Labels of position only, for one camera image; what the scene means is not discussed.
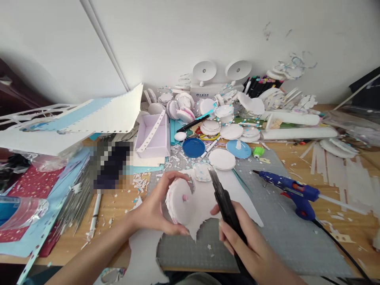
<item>blue lid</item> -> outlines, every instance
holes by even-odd
[[[236,144],[238,140],[229,141],[226,144],[226,149],[231,152],[235,157],[240,159],[246,159],[251,156],[251,148],[245,142],[241,141],[241,148],[237,149]]]
[[[200,157],[205,151],[206,147],[203,141],[197,138],[190,138],[182,144],[183,152],[190,158]]]

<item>plastic bag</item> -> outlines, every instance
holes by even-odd
[[[83,148],[82,142],[78,142],[69,147],[59,156],[49,156],[46,154],[37,154],[34,152],[23,152],[19,150],[10,150],[11,152],[21,154],[26,159],[30,160],[31,164],[39,172],[50,172],[64,168],[69,160]]]

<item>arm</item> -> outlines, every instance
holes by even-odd
[[[306,283],[276,255],[265,238],[257,230],[244,208],[237,202],[232,202],[239,219],[241,229],[247,237],[246,245],[238,234],[224,221],[219,222],[219,239],[232,255],[238,254],[245,268],[258,284],[294,284]],[[216,205],[211,214],[216,215],[219,206]]]
[[[103,269],[123,244],[141,228],[162,230],[166,234],[189,235],[182,225],[174,225],[162,215],[161,201],[176,177],[189,178],[177,171],[165,172],[156,188],[135,210],[128,212],[111,229],[94,238],[46,284],[94,284]]]

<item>pixelated area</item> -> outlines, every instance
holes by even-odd
[[[89,163],[94,191],[115,194],[132,184],[133,143],[99,141]]]

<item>paper box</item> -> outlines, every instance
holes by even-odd
[[[148,137],[157,122],[160,115],[145,115],[142,116],[139,131],[135,141],[135,150],[138,150],[145,139]],[[137,152],[140,158],[155,158],[170,156],[170,127],[167,114],[162,118],[155,134],[153,135],[150,143],[142,152]]]

